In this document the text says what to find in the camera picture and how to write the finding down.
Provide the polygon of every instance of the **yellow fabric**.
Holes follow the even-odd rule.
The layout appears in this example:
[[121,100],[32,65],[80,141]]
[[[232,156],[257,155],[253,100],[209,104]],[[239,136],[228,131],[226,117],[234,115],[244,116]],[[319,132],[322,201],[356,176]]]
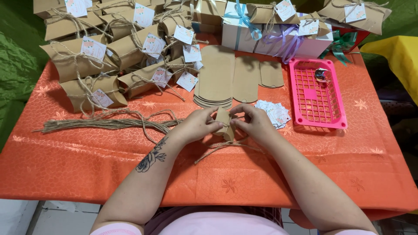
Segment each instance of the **yellow fabric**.
[[418,104],[418,37],[395,36],[366,43],[361,52],[384,56],[413,101]]

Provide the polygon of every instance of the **person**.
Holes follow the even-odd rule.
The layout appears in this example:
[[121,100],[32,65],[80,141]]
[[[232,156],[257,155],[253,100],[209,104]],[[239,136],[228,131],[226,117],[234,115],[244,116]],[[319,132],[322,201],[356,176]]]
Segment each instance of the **person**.
[[[99,212],[91,235],[277,234],[287,232],[239,206],[173,207],[151,219],[161,203],[174,161],[182,148],[222,128],[211,115],[217,107],[193,111],[173,128],[128,174]],[[240,104],[231,114],[242,129],[276,160],[309,221],[325,235],[374,235],[363,211],[328,176],[293,147],[271,124],[267,113]]]

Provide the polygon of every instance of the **forearm tattoo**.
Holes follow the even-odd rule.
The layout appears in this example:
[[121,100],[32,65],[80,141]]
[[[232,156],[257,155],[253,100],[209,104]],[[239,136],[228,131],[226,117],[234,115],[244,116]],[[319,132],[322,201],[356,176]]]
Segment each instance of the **forearm tattoo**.
[[147,156],[144,157],[144,159],[139,162],[139,164],[135,167],[135,170],[137,172],[146,172],[150,166],[152,166],[156,159],[160,161],[164,161],[167,154],[160,153],[161,147],[166,144],[166,140],[168,137],[164,137],[160,142],[157,143],[157,145],[147,154]]

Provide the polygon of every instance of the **pink shirt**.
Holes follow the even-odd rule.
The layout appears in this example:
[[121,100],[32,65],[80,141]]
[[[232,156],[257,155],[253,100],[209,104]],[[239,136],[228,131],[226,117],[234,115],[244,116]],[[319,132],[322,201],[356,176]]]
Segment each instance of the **pink shirt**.
[[[256,215],[232,212],[196,212],[168,224],[159,235],[289,235],[282,227]],[[136,227],[114,223],[95,230],[91,235],[143,235]],[[375,235],[364,230],[345,230],[336,235]]]

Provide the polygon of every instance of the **purple ribbon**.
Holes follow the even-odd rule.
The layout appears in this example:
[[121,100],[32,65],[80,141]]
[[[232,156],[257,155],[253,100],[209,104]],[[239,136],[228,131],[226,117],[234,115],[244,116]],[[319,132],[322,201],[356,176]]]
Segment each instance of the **purple ribbon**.
[[282,61],[285,64],[288,64],[289,61],[296,55],[296,51],[299,49],[299,46],[302,44],[305,36],[298,36],[299,33],[299,25],[289,25],[285,24],[288,28],[284,30],[283,24],[280,24],[280,35],[266,35],[263,37],[263,42],[265,44],[272,44],[277,43],[282,40],[282,46],[280,47],[279,51],[274,55],[278,56],[285,48],[286,44],[286,36],[289,35],[292,31],[296,30],[295,36],[292,38],[292,41],[288,45],[286,51],[282,55]]

